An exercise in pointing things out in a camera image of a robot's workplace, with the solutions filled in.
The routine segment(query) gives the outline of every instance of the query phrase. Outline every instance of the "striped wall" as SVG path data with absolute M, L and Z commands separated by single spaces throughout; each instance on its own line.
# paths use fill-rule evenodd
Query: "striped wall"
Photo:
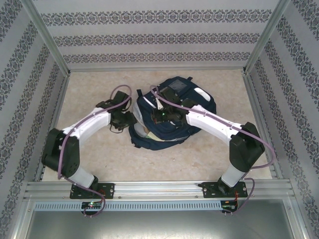
M 243 67 L 278 0 L 34 0 L 68 67 Z
M 281 171 L 319 238 L 319 1 L 292 0 L 250 76 Z
M 0 0 L 0 239 L 33 181 L 64 76 L 18 0 Z

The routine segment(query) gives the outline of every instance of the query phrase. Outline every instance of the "marble-patterned floor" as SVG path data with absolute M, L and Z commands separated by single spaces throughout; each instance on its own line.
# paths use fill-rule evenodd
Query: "marble-patterned floor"
M 151 84 L 174 77 L 193 77 L 193 82 L 209 92 L 217 104 L 217 114 L 238 123 L 255 123 L 240 70 L 214 71 L 128 71 L 72 73 L 65 95 L 58 129 L 86 116 L 100 101 L 110 97 L 120 84 L 149 91 Z M 183 144 L 151 151 L 131 144 L 128 130 L 121 134 L 105 127 L 81 148 L 81 165 L 100 181 L 217 180 L 229 165 L 228 146 L 201 130 Z M 256 165 L 266 163 L 264 155 Z M 268 168 L 249 173 L 255 179 L 270 179 Z M 57 181 L 56 172 L 45 169 L 43 181 Z

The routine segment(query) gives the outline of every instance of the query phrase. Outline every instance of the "backpack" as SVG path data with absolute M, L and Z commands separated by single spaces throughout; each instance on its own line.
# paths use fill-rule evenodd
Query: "backpack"
M 193 83 L 191 79 L 192 77 L 185 79 L 179 76 L 167 79 L 158 85 L 158 89 L 160 91 L 165 87 L 170 87 L 181 100 L 191 99 L 215 114 L 216 103 L 214 98 Z M 153 109 L 157 107 L 155 96 L 151 92 L 143 95 L 141 90 L 137 91 L 139 97 L 133 106 L 133 114 L 138 123 L 130 125 L 129 127 L 131 142 L 135 147 L 160 150 L 183 143 L 191 135 L 200 131 L 197 127 L 183 124 L 179 121 L 155 124 L 151 116 Z M 145 132 L 141 132 L 141 130 L 139 130 L 141 127 L 147 128 L 153 135 L 153 138 L 157 140 L 149 138 Z

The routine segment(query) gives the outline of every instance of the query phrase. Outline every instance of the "mounting plate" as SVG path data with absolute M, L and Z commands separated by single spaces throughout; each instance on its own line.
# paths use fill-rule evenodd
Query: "mounting plate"
M 114 183 L 98 183 L 97 192 L 103 194 L 105 199 L 113 199 Z M 70 199 L 100 199 L 101 197 L 95 193 L 87 192 L 72 184 Z
M 235 198 L 235 192 L 238 193 L 238 198 L 247 198 L 247 188 L 245 182 L 238 182 L 230 194 L 224 195 L 218 189 L 218 182 L 203 182 L 201 183 L 203 188 L 204 198 Z

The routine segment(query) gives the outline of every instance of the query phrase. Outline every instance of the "enclosure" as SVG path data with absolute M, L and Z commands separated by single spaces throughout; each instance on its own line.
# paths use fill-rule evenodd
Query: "enclosure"
M 3 0 L 0 21 L 0 238 L 319 238 L 317 0 Z M 224 217 L 197 186 L 230 164 L 221 140 L 201 130 L 151 151 L 105 127 L 81 166 L 114 183 L 113 199 L 84 218 L 90 200 L 40 162 L 49 131 L 118 85 L 134 101 L 175 76 L 193 77 L 217 115 L 255 124 L 277 160 L 249 172 L 253 196 Z M 270 160 L 266 149 L 256 165 Z

